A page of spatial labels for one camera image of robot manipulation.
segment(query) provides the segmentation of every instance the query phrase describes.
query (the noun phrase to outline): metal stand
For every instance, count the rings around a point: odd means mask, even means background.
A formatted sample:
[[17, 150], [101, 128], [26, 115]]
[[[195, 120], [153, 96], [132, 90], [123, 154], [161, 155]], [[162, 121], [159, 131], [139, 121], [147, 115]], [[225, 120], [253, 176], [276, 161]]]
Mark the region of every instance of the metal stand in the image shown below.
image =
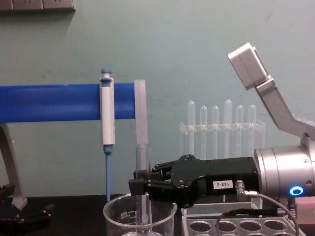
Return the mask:
[[0, 151], [4, 160], [9, 183], [15, 186], [12, 204], [19, 210], [22, 210], [28, 201], [24, 195], [13, 142], [7, 124], [0, 124]]

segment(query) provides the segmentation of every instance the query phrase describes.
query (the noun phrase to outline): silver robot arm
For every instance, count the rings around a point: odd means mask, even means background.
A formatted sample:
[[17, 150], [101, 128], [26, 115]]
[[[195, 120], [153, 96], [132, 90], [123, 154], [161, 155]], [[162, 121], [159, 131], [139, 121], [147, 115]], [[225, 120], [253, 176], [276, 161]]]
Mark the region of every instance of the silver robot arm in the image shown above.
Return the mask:
[[247, 43], [227, 55], [246, 90], [255, 88], [278, 129], [315, 140], [315, 127], [294, 119], [255, 47]]
[[260, 191], [276, 200], [315, 196], [315, 127], [293, 117], [255, 47], [246, 43], [227, 56], [246, 90], [256, 89], [278, 129], [301, 138], [298, 146], [255, 150]]

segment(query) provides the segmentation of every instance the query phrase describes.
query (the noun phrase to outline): black table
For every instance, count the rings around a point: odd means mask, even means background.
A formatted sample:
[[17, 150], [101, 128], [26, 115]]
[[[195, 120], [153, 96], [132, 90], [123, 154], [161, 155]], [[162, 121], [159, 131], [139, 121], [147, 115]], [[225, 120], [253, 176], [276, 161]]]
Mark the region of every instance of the black table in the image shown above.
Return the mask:
[[[36, 197], [28, 198], [25, 213], [40, 211], [54, 203], [56, 209], [49, 228], [29, 236], [105, 236], [106, 222], [103, 208], [106, 196]], [[301, 225], [307, 236], [315, 236], [315, 225]], [[175, 236], [182, 235], [181, 212], [175, 215]]]

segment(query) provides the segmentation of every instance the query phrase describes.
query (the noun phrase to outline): glass beaker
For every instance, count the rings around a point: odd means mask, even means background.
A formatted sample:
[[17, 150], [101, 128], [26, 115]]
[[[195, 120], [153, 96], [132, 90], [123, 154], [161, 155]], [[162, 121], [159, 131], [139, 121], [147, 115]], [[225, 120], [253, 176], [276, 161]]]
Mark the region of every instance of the glass beaker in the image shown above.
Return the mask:
[[126, 194], [108, 202], [103, 214], [107, 236], [173, 236], [177, 205], [151, 201], [151, 224], [136, 224], [137, 197]]

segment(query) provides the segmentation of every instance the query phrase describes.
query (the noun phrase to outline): blue indicator light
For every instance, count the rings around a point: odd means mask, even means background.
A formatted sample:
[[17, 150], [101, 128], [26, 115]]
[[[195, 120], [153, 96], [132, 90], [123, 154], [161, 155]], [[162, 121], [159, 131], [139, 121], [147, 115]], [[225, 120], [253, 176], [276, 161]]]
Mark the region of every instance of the blue indicator light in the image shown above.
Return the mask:
[[294, 186], [294, 187], [292, 187], [291, 189], [290, 189], [290, 194], [292, 195], [292, 196], [299, 196], [299, 195], [301, 195], [303, 192], [304, 192], [304, 190], [303, 190], [303, 188], [302, 187], [300, 187], [300, 186]]

